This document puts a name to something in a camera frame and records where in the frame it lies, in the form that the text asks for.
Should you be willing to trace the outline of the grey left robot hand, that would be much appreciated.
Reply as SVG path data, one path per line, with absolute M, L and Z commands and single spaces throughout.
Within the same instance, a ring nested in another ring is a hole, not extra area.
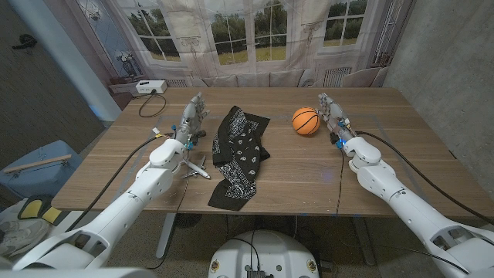
M 184 108 L 174 139 L 184 144 L 191 142 L 196 145 L 198 140 L 206 135 L 201 129 L 201 123 L 209 113 L 210 110 L 205 109 L 205 99 L 199 92 Z

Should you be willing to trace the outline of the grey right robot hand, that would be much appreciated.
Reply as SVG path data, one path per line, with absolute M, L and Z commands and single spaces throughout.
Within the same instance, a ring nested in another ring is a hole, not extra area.
M 331 144 L 342 148 L 350 139 L 355 137 L 350 125 L 350 119 L 341 106 L 326 93 L 318 95 L 319 115 L 330 131 Z

